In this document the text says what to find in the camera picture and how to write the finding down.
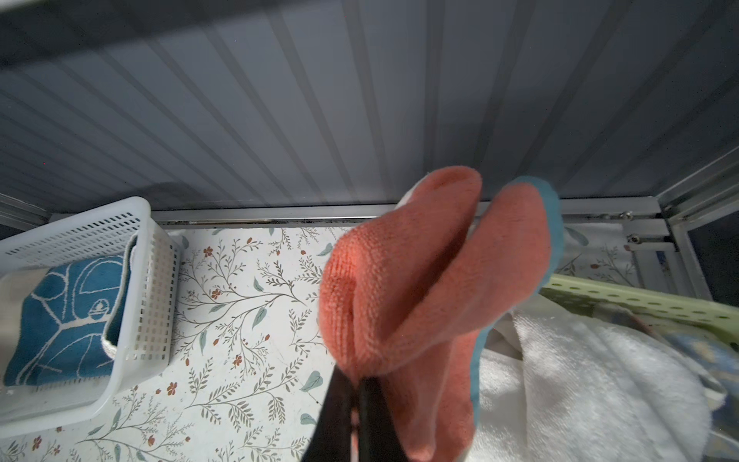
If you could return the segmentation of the green perforated plastic basket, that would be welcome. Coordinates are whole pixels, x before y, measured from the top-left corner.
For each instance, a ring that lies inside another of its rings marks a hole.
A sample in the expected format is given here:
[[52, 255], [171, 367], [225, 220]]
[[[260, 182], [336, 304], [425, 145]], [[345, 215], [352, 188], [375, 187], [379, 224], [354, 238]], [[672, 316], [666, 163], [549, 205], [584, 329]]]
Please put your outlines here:
[[565, 275], [553, 275], [541, 295], [579, 314], [604, 302], [636, 315], [696, 325], [738, 348], [738, 309], [725, 304]]

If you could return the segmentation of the blue beige Doraemon towel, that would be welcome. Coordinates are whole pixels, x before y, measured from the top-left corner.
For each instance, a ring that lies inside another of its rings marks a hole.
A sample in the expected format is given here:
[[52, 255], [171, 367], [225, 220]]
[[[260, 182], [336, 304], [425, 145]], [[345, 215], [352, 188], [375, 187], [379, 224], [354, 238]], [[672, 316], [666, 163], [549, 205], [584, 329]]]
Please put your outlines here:
[[2, 276], [2, 386], [111, 375], [136, 246]]

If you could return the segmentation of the orange towel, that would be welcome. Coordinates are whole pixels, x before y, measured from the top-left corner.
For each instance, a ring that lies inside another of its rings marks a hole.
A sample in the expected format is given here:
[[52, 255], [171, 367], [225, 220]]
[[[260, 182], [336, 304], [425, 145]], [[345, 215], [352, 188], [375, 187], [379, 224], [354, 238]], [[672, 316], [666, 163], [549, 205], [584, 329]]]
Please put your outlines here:
[[377, 377], [407, 461], [453, 461], [477, 422], [484, 337], [550, 279], [564, 250], [560, 200], [520, 177], [477, 213], [470, 167], [423, 177], [396, 208], [342, 236], [319, 287], [319, 332], [357, 392]]

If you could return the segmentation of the white plastic laundry basket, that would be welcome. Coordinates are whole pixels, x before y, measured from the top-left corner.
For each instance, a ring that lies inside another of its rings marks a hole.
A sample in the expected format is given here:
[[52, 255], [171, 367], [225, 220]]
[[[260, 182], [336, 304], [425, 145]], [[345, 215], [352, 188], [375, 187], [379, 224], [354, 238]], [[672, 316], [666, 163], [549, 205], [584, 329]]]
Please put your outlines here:
[[171, 359], [181, 249], [143, 198], [126, 198], [5, 239], [1, 278], [124, 252], [137, 240], [113, 371], [107, 377], [43, 386], [1, 384], [1, 434], [16, 437], [81, 423], [114, 396], [159, 375]]

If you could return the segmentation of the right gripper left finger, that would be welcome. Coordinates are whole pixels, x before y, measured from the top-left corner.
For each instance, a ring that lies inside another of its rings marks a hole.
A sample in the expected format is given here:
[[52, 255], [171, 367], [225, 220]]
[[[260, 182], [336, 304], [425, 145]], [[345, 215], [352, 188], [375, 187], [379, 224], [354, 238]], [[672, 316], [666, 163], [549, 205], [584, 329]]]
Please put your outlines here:
[[354, 404], [355, 388], [351, 380], [335, 367], [302, 462], [350, 462]]

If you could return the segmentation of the white towel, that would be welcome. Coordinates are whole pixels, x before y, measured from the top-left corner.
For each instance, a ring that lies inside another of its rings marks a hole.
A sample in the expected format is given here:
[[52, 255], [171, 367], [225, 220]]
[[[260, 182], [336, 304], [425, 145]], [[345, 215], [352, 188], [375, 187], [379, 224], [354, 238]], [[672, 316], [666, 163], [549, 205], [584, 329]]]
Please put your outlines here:
[[726, 389], [654, 335], [533, 296], [488, 331], [468, 461], [699, 461]]

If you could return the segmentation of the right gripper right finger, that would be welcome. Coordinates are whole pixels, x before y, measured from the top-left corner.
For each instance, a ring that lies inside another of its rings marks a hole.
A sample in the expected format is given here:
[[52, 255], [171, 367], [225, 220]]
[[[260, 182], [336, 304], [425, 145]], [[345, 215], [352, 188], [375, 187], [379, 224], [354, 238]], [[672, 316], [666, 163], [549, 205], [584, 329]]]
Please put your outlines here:
[[377, 377], [363, 379], [357, 392], [358, 460], [406, 462], [391, 412]]

